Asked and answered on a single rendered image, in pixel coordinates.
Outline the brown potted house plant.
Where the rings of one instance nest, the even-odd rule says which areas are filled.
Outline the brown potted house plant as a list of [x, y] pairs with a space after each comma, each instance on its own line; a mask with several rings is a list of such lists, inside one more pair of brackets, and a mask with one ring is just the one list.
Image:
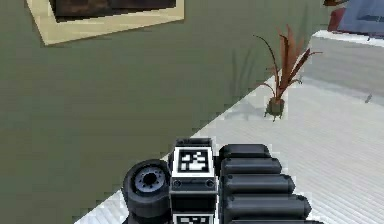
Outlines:
[[297, 75], [303, 65], [312, 55], [321, 54], [321, 51], [312, 51], [310, 48], [304, 48], [304, 40], [301, 39], [297, 41], [289, 25], [286, 25], [286, 29], [287, 32], [285, 34], [278, 31], [280, 65], [277, 65], [275, 53], [269, 42], [265, 38], [256, 35], [256, 38], [260, 39], [267, 46], [273, 62], [270, 70], [274, 78], [274, 86], [266, 82], [259, 83], [259, 86], [266, 86], [272, 92], [272, 96], [266, 104], [264, 116], [272, 116], [273, 121], [275, 121], [276, 118], [282, 118], [285, 108], [283, 95], [286, 90], [294, 83], [302, 83], [302, 80], [297, 78]]

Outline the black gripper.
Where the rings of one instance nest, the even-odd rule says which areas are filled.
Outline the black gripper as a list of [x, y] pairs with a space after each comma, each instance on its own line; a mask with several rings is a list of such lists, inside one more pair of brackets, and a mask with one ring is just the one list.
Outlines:
[[130, 214], [142, 224], [163, 224], [170, 213], [170, 170], [161, 159], [134, 165], [125, 175], [122, 194]]

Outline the cream framed dark picture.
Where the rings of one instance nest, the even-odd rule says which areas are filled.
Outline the cream framed dark picture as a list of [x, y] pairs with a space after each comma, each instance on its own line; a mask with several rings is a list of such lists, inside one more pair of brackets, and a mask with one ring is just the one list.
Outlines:
[[24, 1], [46, 46], [182, 21], [185, 18], [185, 0], [176, 0], [174, 8], [58, 23], [49, 0]]

